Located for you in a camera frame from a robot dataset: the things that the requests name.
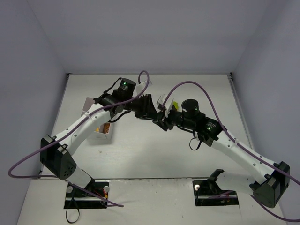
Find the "green stepped lego brick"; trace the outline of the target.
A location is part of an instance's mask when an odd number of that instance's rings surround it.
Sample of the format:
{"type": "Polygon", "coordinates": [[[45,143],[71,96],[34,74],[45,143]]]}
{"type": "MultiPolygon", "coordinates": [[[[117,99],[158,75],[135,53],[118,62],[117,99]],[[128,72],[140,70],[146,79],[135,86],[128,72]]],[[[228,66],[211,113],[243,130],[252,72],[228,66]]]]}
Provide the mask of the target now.
{"type": "Polygon", "coordinates": [[[179,103],[176,101],[173,101],[173,106],[175,107],[175,109],[178,111],[179,110],[179,103]]]}

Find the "brown lego plate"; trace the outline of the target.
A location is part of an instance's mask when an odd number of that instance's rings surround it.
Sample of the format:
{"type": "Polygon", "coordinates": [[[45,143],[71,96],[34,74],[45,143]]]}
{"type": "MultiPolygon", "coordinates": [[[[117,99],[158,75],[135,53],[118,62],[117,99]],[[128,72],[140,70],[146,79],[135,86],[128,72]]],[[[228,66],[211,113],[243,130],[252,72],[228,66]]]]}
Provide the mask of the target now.
{"type": "Polygon", "coordinates": [[[108,134],[109,133],[109,130],[110,130],[110,123],[105,123],[103,125],[103,133],[104,134],[108,134]]]}

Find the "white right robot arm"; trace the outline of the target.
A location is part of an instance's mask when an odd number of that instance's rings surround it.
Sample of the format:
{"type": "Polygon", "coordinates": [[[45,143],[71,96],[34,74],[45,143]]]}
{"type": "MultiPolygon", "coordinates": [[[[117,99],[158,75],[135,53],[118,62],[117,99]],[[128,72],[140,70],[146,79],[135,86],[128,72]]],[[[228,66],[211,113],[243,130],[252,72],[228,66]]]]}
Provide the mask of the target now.
{"type": "Polygon", "coordinates": [[[185,100],[181,111],[165,95],[159,97],[157,105],[158,123],[164,130],[179,127],[191,132],[200,143],[227,155],[250,174],[252,180],[245,183],[250,194],[268,208],[276,206],[289,187],[290,166],[287,163],[277,163],[244,146],[227,129],[223,129],[220,122],[200,112],[195,99],[185,100]]]}

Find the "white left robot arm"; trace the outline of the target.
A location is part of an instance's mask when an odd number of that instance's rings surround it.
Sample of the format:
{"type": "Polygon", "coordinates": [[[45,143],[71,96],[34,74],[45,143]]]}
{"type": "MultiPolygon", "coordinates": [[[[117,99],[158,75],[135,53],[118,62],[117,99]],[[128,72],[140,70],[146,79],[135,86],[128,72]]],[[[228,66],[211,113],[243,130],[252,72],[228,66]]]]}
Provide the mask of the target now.
{"type": "Polygon", "coordinates": [[[145,94],[150,79],[135,83],[127,78],[119,78],[118,88],[108,88],[99,97],[94,98],[91,107],[76,122],[59,134],[45,136],[41,140],[40,161],[58,179],[87,189],[94,179],[82,170],[73,159],[78,147],[96,128],[109,122],[123,110],[136,113],[148,112],[153,105],[145,94]]]}

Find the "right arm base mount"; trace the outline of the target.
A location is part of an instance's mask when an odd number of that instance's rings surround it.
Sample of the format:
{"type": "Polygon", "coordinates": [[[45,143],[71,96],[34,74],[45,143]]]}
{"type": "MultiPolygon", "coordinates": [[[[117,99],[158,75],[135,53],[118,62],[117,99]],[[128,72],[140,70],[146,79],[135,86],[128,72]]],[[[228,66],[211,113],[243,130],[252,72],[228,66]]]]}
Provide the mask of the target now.
{"type": "Polygon", "coordinates": [[[224,170],[217,169],[209,178],[192,181],[196,207],[239,205],[235,191],[228,193],[217,184],[219,175],[223,173],[224,170]]]}

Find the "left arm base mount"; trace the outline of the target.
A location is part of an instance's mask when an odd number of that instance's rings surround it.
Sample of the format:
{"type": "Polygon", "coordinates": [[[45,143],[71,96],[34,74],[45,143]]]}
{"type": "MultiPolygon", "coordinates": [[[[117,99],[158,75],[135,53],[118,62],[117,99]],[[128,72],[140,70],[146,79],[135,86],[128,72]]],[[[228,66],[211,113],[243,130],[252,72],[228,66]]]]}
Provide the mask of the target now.
{"type": "Polygon", "coordinates": [[[66,221],[73,225],[79,221],[81,210],[108,209],[109,207],[123,207],[120,203],[109,200],[110,182],[97,180],[88,191],[68,184],[66,188],[64,209],[66,221]]]}

